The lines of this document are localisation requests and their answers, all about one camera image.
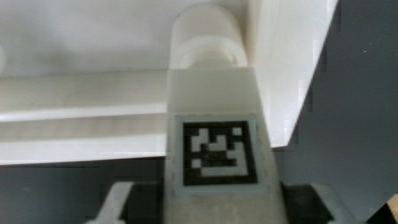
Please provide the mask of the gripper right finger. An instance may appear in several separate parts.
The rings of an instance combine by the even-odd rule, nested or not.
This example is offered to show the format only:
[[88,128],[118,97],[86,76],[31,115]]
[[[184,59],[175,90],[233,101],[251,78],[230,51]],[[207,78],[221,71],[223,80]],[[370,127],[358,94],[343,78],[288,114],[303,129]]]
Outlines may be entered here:
[[281,185],[290,224],[356,224],[335,189],[317,183]]

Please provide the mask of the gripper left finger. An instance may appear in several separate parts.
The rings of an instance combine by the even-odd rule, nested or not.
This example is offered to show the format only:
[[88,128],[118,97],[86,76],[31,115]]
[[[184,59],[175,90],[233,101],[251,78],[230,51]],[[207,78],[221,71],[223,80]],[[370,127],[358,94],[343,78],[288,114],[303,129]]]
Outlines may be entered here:
[[84,224],[162,224],[162,185],[155,181],[116,182]]

